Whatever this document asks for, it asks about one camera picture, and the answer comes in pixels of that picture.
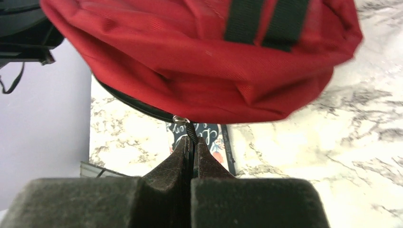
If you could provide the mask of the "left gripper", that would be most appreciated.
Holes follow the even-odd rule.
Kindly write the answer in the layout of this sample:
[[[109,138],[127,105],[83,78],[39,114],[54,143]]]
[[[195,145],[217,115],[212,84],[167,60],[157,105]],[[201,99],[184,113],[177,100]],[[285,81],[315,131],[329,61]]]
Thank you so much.
[[[39,0],[0,2],[0,66],[10,62],[55,62],[51,50],[64,36],[49,21]]]

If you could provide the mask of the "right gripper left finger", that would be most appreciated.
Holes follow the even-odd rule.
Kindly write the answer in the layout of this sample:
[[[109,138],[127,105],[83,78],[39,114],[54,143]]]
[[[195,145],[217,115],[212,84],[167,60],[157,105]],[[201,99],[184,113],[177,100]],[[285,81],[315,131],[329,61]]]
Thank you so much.
[[[143,177],[36,179],[16,196],[3,228],[188,228],[193,143]]]

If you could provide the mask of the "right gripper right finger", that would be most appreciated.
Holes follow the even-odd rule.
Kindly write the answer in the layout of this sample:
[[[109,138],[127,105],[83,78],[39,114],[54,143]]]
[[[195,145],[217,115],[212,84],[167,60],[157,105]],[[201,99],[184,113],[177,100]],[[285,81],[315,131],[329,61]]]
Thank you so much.
[[[191,181],[193,228],[327,228],[323,203],[304,179],[238,179],[195,146],[198,177]]]

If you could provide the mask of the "red student backpack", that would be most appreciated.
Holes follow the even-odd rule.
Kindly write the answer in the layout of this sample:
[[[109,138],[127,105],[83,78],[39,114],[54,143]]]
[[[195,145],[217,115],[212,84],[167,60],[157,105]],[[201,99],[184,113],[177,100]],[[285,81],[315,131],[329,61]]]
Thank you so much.
[[[277,121],[362,40],[352,0],[42,0],[111,95],[171,122]]]

